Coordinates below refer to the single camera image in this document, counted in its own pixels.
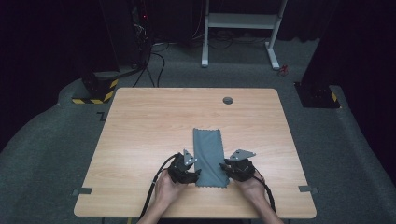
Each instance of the person's left hand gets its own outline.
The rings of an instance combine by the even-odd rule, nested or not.
[[[170,205],[188,184],[174,183],[167,170],[164,170],[155,184],[155,201],[159,204]]]

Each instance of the black stand base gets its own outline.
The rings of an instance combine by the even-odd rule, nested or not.
[[[341,108],[337,97],[329,87],[319,87],[295,82],[294,87],[300,96],[303,107],[311,108]]]
[[[106,104],[110,101],[113,96],[114,90],[118,83],[118,79],[115,80],[99,80],[97,81],[94,88],[87,89],[87,85],[81,81],[77,87],[72,101],[75,104]]]

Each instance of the folded cloth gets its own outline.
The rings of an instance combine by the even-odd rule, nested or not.
[[[226,188],[230,183],[220,163],[224,163],[224,149],[220,130],[193,130],[194,169],[201,169],[197,187]]]

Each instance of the table top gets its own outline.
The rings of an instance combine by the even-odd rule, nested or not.
[[[224,104],[224,97],[233,103]],[[78,196],[75,214],[139,217],[163,162],[184,148],[193,154],[194,128],[219,129],[225,158],[237,149],[257,154],[249,159],[280,217],[316,215],[310,192],[299,191],[307,183],[277,92],[210,88],[118,89],[82,186],[92,192]],[[163,217],[258,216],[231,180],[226,189],[190,184]]]

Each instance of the human arm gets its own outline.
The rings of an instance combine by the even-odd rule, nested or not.
[[[137,224],[154,224],[163,216],[166,209],[178,198],[187,184],[174,183],[167,170],[164,170],[155,185],[155,200]]]
[[[254,174],[261,179],[258,172]],[[261,182],[255,178],[247,181],[234,181],[236,186],[242,191],[246,199],[253,205],[256,212],[265,224],[283,224],[283,221],[277,216],[270,204],[265,199],[265,188]]]

